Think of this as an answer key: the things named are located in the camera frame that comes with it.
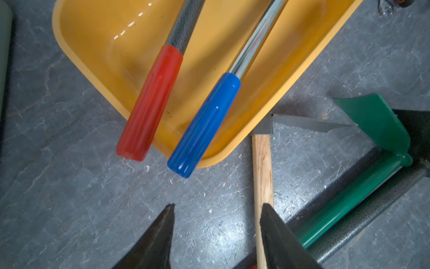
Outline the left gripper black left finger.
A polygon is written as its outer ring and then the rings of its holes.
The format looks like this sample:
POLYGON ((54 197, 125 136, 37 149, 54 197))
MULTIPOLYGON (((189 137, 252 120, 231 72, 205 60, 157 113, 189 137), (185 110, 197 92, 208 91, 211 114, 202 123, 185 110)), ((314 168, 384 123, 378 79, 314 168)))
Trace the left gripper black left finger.
POLYGON ((169 269, 174 232, 174 204, 168 204, 115 269, 169 269))

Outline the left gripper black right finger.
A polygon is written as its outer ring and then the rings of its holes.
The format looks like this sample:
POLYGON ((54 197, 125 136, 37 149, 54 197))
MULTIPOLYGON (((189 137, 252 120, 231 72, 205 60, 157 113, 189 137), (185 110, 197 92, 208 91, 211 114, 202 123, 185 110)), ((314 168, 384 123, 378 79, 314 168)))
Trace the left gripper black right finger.
POLYGON ((269 269, 320 269, 270 204, 262 206, 260 229, 269 269))

